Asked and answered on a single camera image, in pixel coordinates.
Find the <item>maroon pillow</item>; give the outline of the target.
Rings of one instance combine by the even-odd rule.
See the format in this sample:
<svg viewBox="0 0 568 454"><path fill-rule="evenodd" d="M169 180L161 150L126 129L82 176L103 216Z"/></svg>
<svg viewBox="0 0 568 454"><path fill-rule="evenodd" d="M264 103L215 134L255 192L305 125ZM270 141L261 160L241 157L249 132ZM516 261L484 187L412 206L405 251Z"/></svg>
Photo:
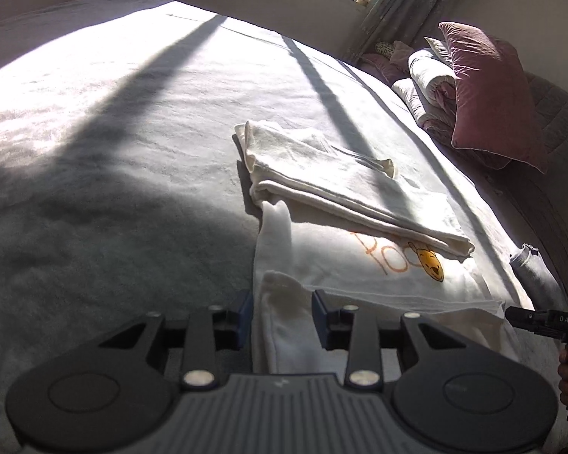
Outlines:
<svg viewBox="0 0 568 454"><path fill-rule="evenodd" d="M439 30L456 75L451 145L522 162L546 173L542 127L515 47L465 23L442 22Z"/></svg>

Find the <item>grey bed sheet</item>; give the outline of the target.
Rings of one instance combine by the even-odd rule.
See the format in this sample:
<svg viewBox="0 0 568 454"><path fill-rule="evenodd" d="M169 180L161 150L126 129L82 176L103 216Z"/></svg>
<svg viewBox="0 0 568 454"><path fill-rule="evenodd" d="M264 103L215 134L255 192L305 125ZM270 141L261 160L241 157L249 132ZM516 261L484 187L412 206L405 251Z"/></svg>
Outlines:
<svg viewBox="0 0 568 454"><path fill-rule="evenodd" d="M236 127L257 121L426 168L455 200L471 182L387 85L250 23L170 0L0 23L0 453L22 373L142 314L254 293Z"/></svg>

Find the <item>white printed t-shirt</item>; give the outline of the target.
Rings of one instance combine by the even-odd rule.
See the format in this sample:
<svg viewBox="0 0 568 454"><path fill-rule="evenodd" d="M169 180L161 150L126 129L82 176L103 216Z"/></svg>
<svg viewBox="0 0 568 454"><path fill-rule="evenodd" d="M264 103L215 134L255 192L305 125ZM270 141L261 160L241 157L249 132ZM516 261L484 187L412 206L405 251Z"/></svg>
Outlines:
<svg viewBox="0 0 568 454"><path fill-rule="evenodd" d="M258 369L342 373L323 350L311 299L384 318L407 312L515 360L526 347L504 307L526 295L505 266L514 249L467 179L453 199L426 168L342 149L318 131L267 121L236 127L262 222L254 257L252 347Z"/></svg>

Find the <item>grey quilted headboard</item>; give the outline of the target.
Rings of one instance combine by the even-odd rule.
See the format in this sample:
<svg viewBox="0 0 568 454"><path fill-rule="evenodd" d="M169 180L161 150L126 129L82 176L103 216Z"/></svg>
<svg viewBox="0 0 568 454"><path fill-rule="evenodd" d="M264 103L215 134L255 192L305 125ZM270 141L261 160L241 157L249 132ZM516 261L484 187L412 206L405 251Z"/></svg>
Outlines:
<svg viewBox="0 0 568 454"><path fill-rule="evenodd" d="M542 127L548 170L542 174L513 161L492 172L493 185L531 226L568 295L568 91L535 74L526 77Z"/></svg>

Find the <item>grey curtain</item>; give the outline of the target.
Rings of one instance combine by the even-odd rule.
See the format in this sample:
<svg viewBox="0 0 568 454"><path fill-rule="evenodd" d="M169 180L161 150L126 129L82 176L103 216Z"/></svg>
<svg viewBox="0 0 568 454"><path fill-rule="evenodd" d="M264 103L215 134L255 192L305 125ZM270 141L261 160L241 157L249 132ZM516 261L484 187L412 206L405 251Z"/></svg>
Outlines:
<svg viewBox="0 0 568 454"><path fill-rule="evenodd" d="M367 0L366 13L343 48L349 64L380 41L416 45L437 28L457 0Z"/></svg>

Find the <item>grey storage bag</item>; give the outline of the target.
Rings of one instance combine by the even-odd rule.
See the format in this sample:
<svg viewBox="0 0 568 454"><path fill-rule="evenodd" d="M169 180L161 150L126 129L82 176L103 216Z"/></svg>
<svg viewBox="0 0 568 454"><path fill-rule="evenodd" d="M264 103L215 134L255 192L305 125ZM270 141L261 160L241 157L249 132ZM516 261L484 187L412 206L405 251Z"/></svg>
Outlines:
<svg viewBox="0 0 568 454"><path fill-rule="evenodd" d="M510 266L537 311L568 311L568 300L538 248L523 244L510 257Z"/></svg>

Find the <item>folded white pink quilt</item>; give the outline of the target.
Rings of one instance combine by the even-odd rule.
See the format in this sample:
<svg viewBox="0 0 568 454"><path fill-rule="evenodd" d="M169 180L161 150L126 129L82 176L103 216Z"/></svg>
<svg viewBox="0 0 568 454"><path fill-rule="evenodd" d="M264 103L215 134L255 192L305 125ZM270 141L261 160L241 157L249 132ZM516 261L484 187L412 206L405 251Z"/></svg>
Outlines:
<svg viewBox="0 0 568 454"><path fill-rule="evenodd" d="M418 126L449 145L457 119L457 77L446 44L431 37L425 40L428 47L419 50L394 42L390 63L405 75L391 88Z"/></svg>

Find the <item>small pink pillow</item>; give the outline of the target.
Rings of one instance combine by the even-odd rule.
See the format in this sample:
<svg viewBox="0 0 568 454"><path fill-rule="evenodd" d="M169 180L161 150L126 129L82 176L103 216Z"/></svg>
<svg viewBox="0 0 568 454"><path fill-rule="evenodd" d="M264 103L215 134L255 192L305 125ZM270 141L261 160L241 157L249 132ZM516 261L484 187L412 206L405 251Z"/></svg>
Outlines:
<svg viewBox="0 0 568 454"><path fill-rule="evenodd" d="M396 81L409 77L408 58L414 49L401 41L395 41L395 52L386 59L376 51L360 57L359 68L375 77L385 85L391 86Z"/></svg>

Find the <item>floral cushion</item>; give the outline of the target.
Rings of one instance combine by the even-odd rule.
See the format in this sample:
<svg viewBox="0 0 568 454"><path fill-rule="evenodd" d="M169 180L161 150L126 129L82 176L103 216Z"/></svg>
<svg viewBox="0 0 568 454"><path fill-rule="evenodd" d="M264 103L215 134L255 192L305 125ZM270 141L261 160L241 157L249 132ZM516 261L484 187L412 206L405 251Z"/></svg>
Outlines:
<svg viewBox="0 0 568 454"><path fill-rule="evenodd" d="M379 41L375 44L375 51L386 59L389 59L395 52L395 45L385 41Z"/></svg>

